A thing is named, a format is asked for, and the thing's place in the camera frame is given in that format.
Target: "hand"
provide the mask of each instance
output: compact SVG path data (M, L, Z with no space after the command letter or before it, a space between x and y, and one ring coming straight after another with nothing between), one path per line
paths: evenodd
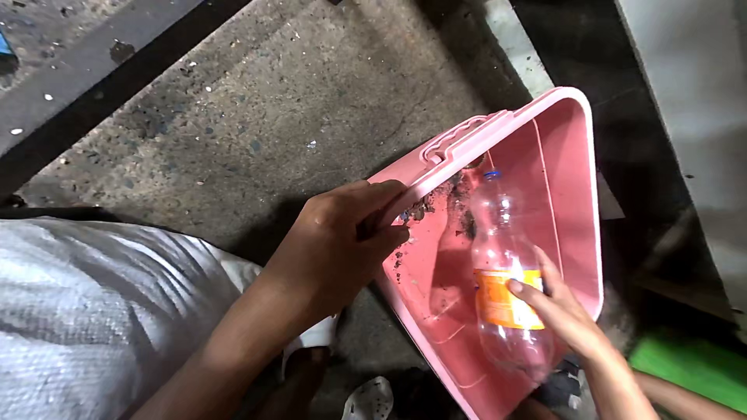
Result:
M402 182L357 181L312 197L258 282L269 281L307 305L308 327L342 310L409 238L406 226L359 237L364 220L406 190Z
M599 418L658 419L625 358L578 303L547 254L538 247L535 252L547 294L516 280L509 281L509 290L529 303L545 325L581 357Z
M545 325L582 359L595 358L608 350L615 351L589 313L578 303L545 251L535 247L535 253L547 294L516 280L509 281L509 290L529 303Z

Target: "green object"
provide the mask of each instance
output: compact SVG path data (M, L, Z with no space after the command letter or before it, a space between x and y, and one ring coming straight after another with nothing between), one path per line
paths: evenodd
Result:
M656 333L639 342L628 362L747 414L747 358L733 351L703 339Z

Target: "metal beam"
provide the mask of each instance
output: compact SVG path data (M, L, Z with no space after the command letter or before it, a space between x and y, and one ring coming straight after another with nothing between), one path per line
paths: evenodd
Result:
M250 0L132 0L0 102L0 199Z

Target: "clear plastic bottle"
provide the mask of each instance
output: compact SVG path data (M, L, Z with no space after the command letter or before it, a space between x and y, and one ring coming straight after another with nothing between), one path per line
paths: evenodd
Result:
M517 200L502 189L499 171L485 173L470 209L477 228L472 262L483 350L496 365L520 369L539 382L551 368L553 336L506 287L515 279L542 290L542 278L533 246L521 231Z

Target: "wet stain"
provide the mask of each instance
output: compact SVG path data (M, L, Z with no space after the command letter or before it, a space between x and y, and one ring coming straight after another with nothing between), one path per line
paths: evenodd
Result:
M114 63L122 64L128 58L135 54L135 47L132 44L114 41L114 45L109 49L109 57Z

